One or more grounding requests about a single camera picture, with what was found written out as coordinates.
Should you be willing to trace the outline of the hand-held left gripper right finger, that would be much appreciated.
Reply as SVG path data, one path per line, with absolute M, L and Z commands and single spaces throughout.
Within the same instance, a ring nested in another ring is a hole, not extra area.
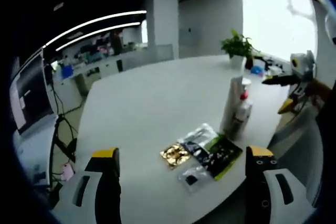
M 245 223 L 305 223 L 315 212 L 305 186 L 273 153 L 246 147 Z

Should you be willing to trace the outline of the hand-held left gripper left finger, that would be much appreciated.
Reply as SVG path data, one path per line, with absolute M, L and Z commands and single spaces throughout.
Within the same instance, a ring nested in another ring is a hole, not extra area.
M 119 149 L 92 153 L 59 191 L 52 213 L 59 223 L 121 223 Z

